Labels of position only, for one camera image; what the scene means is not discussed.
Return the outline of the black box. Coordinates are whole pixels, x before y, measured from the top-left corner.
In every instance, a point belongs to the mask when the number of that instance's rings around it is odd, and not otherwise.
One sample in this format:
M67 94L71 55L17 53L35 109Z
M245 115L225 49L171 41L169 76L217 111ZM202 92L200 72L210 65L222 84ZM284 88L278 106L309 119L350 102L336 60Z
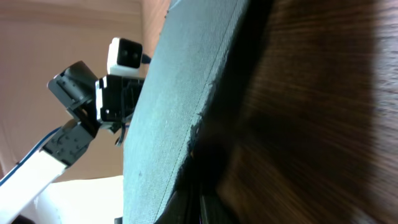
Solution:
M247 0L172 1L123 145L123 222L164 211Z

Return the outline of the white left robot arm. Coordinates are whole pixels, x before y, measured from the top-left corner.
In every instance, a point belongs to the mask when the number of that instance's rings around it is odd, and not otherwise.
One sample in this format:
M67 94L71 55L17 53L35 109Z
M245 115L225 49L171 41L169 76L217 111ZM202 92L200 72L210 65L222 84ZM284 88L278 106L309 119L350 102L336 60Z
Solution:
M100 129L124 142L144 79L108 73L98 78L82 61L60 72L47 87L72 117L43 137L1 179L1 223L29 222L21 215L44 189L88 150Z

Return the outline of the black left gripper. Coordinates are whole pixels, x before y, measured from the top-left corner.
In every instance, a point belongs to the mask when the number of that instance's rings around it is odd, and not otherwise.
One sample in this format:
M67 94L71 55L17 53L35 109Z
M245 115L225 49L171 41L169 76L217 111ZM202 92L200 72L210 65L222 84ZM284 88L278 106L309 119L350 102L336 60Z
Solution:
M96 120L102 129L129 123L144 85L143 78L106 75L95 82Z

